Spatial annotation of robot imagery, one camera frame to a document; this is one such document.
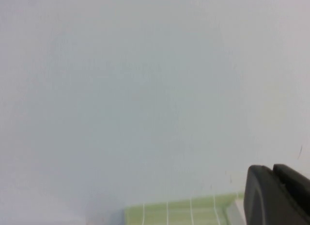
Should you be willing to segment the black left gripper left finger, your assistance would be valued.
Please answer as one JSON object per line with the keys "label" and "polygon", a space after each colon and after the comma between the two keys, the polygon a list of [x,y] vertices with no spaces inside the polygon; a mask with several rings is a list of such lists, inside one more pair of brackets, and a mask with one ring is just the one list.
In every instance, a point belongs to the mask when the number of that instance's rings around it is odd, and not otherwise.
{"label": "black left gripper left finger", "polygon": [[290,204],[280,181],[264,165],[248,168],[244,194],[244,211],[248,225],[304,225]]}

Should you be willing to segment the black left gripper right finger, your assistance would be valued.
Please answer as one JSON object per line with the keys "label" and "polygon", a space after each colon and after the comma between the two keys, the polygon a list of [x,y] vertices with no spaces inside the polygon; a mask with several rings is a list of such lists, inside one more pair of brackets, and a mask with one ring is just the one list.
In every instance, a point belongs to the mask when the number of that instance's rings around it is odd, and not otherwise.
{"label": "black left gripper right finger", "polygon": [[273,173],[280,181],[290,204],[310,224],[310,180],[284,164],[274,164]]}

